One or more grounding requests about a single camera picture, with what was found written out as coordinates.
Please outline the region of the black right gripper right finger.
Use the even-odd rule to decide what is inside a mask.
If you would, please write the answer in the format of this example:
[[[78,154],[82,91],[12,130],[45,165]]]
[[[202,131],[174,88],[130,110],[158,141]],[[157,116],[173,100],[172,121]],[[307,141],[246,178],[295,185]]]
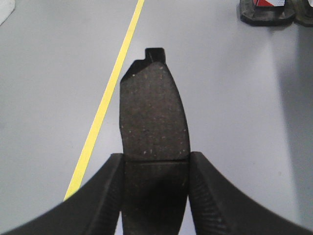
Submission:
[[[201,153],[190,155],[189,201],[198,235],[311,235],[230,183]]]

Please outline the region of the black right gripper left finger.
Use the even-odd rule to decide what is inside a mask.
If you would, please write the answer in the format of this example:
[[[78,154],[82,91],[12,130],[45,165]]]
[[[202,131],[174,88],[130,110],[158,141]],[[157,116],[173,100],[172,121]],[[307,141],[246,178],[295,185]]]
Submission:
[[[66,201],[7,232],[9,235],[112,235],[122,203],[124,160],[112,154]]]

